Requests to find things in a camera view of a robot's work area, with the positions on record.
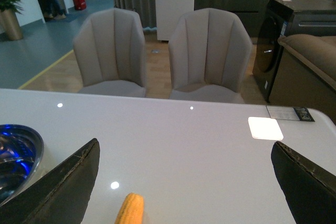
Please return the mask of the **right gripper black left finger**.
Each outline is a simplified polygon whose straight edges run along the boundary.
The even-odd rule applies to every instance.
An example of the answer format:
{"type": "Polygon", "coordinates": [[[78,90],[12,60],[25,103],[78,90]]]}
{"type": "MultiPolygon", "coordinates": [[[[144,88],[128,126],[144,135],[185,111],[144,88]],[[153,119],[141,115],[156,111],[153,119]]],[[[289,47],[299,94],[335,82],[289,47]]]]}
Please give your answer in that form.
{"type": "Polygon", "coordinates": [[[93,138],[25,191],[1,206],[1,223],[81,223],[97,178],[100,145],[93,138]]]}

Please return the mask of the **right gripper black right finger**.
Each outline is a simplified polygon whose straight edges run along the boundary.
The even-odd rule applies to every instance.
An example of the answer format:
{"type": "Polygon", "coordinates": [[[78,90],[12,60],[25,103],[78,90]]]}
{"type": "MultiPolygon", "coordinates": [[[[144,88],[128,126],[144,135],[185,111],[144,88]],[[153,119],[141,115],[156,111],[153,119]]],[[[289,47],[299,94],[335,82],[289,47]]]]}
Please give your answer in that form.
{"type": "Polygon", "coordinates": [[[280,141],[271,161],[296,223],[335,223],[334,174],[280,141]]]}

